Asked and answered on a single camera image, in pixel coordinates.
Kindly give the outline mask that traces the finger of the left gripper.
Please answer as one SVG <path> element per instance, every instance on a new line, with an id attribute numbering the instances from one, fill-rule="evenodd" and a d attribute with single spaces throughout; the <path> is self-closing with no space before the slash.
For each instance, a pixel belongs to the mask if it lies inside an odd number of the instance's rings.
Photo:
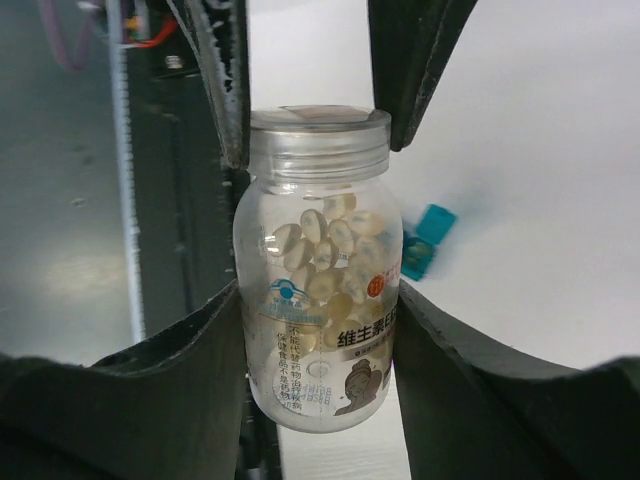
<path id="1" fill-rule="evenodd" d="M 390 148 L 413 141 L 476 0 L 369 0 L 374 105 L 391 115 Z"/>
<path id="2" fill-rule="evenodd" d="M 224 163 L 245 170 L 250 138 L 247 2 L 185 0 L 167 5 L 200 69 Z"/>

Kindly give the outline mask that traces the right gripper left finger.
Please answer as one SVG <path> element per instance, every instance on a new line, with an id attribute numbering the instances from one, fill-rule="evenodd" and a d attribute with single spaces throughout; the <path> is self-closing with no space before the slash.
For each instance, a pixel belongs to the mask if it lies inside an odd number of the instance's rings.
<path id="1" fill-rule="evenodd" d="M 1 475 L 230 479 L 244 375 L 235 284 L 90 367 L 3 356 Z"/>

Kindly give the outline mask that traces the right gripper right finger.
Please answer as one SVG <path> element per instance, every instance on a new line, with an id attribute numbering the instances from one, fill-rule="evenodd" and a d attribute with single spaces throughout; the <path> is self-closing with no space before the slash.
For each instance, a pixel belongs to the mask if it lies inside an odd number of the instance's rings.
<path id="1" fill-rule="evenodd" d="M 415 479 L 635 479 L 639 361 L 576 370 L 510 348 L 402 283 L 394 367 Z"/>

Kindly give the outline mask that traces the teal weekly pill organizer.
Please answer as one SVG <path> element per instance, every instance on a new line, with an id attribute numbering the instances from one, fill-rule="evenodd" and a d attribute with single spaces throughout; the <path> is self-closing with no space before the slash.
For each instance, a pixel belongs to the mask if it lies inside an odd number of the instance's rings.
<path id="1" fill-rule="evenodd" d="M 440 244 L 450 233 L 456 222 L 457 216 L 453 212 L 439 205 L 430 204 L 416 225 L 412 226 L 404 223 L 401 273 L 414 281 L 420 281 L 436 258 Z M 422 239 L 434 249 L 434 256 L 425 271 L 415 271 L 403 266 L 404 246 L 411 237 Z"/>

